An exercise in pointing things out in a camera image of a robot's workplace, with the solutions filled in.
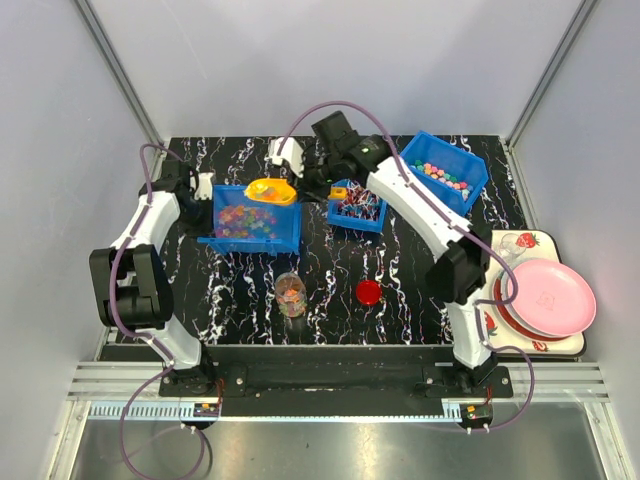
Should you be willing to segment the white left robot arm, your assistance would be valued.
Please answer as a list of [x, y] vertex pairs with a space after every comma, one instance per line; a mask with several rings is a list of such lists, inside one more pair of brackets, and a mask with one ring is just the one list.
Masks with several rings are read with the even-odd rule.
[[110, 247], [96, 249], [89, 268], [101, 322], [146, 343], [170, 371], [169, 393], [203, 396], [216, 371], [203, 342], [174, 314], [174, 296], [159, 251], [171, 227], [188, 236], [212, 231], [210, 177], [179, 160], [164, 162], [160, 177], [141, 188], [138, 207]]

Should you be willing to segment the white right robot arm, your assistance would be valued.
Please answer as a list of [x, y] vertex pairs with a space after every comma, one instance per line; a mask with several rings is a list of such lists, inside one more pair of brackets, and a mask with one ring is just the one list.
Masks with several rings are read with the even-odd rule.
[[435, 378], [434, 387], [470, 397], [480, 394], [497, 366], [479, 309], [493, 253], [490, 231], [474, 229], [424, 186], [387, 132], [362, 137], [341, 111], [313, 129], [325, 151], [318, 160], [307, 159], [300, 144], [289, 137], [271, 148], [274, 157], [289, 163], [291, 185], [299, 194], [320, 200], [335, 182], [356, 180], [419, 234], [433, 257], [425, 274], [427, 292], [445, 305], [454, 338], [453, 364]]

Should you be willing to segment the blue bin with star candies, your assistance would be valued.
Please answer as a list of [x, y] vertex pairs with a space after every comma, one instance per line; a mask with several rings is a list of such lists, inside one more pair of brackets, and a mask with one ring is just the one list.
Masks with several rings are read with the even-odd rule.
[[244, 185], [212, 188], [213, 233], [197, 238], [215, 252], [271, 256], [300, 252], [302, 208], [297, 202], [278, 206], [250, 200]]

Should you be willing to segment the yellow plastic scoop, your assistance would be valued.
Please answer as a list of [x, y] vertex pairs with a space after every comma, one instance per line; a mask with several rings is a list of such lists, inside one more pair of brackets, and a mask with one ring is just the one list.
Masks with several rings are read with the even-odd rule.
[[252, 181], [244, 195], [249, 200], [285, 207], [297, 202], [341, 201], [347, 198], [345, 187], [326, 184], [320, 187], [308, 185], [302, 181], [289, 181], [284, 178], [260, 178]]

